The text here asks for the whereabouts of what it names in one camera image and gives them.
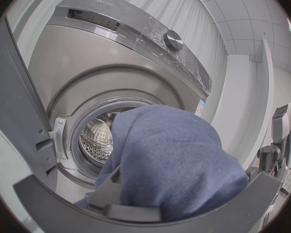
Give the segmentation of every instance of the gray washing machine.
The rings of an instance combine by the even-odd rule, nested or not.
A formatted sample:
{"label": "gray washing machine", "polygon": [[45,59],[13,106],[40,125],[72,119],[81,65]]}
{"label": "gray washing machine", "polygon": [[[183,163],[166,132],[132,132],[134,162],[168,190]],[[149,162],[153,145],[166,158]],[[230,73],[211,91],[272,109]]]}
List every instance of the gray washing machine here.
{"label": "gray washing machine", "polygon": [[[112,150],[118,113],[153,103],[194,112],[210,93],[211,79],[179,36],[120,2],[64,0],[29,72],[7,19],[0,20],[2,205],[30,232],[248,232],[273,203],[281,179],[260,172],[220,208],[176,222],[150,220],[145,208],[114,203],[108,205],[116,213],[108,205],[85,211],[54,192],[61,173],[78,187],[93,187]],[[104,20],[111,29],[97,25]]]}
{"label": "gray washing machine", "polygon": [[119,113],[149,104],[195,113],[211,92],[210,76],[179,35],[123,0],[63,0],[28,71],[58,169],[90,189],[112,152]]}

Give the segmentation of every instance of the silver knob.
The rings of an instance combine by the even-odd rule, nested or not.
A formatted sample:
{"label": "silver knob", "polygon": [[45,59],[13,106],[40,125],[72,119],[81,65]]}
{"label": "silver knob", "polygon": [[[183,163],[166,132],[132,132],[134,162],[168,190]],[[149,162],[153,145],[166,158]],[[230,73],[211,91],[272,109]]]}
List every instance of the silver knob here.
{"label": "silver knob", "polygon": [[183,49],[183,41],[180,36],[173,30],[168,30],[164,34],[164,42],[166,46],[172,51],[180,51]]}

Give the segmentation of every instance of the dark gray panel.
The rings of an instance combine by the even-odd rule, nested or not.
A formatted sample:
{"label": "dark gray panel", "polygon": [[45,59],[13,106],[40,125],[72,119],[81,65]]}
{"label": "dark gray panel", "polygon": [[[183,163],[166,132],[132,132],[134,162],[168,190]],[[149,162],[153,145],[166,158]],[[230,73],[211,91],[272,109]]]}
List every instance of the dark gray panel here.
{"label": "dark gray panel", "polygon": [[[20,152],[31,171],[52,189],[57,174],[46,174],[46,159],[41,159],[36,144],[49,138],[50,126],[31,83],[7,20],[0,22],[0,130]],[[55,152],[49,151],[50,166]]]}
{"label": "dark gray panel", "polygon": [[278,179],[260,173],[241,194],[212,212],[157,224],[114,221],[81,210],[44,187],[34,176],[20,181],[14,189],[28,213],[45,232],[236,233],[250,231],[268,209],[280,184]]}
{"label": "dark gray panel", "polygon": [[97,11],[100,9],[100,2],[97,2],[97,0],[63,0],[57,6]]}
{"label": "dark gray panel", "polygon": [[132,28],[142,32],[147,23],[150,14],[132,5],[126,3],[120,15],[120,21],[130,25]]}
{"label": "dark gray panel", "polygon": [[124,0],[99,0],[100,10],[106,15],[118,19],[120,18],[121,12],[126,4]]}

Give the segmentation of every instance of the metal bracket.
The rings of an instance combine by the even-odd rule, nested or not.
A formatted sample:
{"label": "metal bracket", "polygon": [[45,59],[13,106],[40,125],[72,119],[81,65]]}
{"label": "metal bracket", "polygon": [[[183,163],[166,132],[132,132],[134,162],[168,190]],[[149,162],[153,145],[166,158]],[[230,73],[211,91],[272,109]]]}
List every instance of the metal bracket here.
{"label": "metal bracket", "polygon": [[50,138],[54,139],[57,163],[60,162],[60,160],[63,158],[63,155],[65,154],[64,146],[63,146],[63,131],[64,131],[65,124],[66,124],[66,119],[56,118],[55,124],[54,124],[54,130],[49,131]]}

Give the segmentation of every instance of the protective plastic film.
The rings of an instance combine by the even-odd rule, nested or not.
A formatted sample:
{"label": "protective plastic film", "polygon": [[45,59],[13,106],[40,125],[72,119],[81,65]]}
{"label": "protective plastic film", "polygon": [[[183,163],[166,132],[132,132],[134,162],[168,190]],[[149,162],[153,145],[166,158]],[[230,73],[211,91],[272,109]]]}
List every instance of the protective plastic film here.
{"label": "protective plastic film", "polygon": [[143,36],[149,38],[152,42],[160,46],[166,53],[173,58],[167,58],[166,54],[160,53],[160,57],[164,56],[171,61],[172,64],[182,71],[191,81],[193,81],[206,95],[211,94],[211,77],[206,72],[202,64],[194,56],[193,52],[184,44],[183,49],[174,52],[170,50],[164,40],[163,36],[169,29],[154,17],[150,17],[145,25],[142,35],[137,39],[137,44],[145,44],[147,41],[142,40]]}

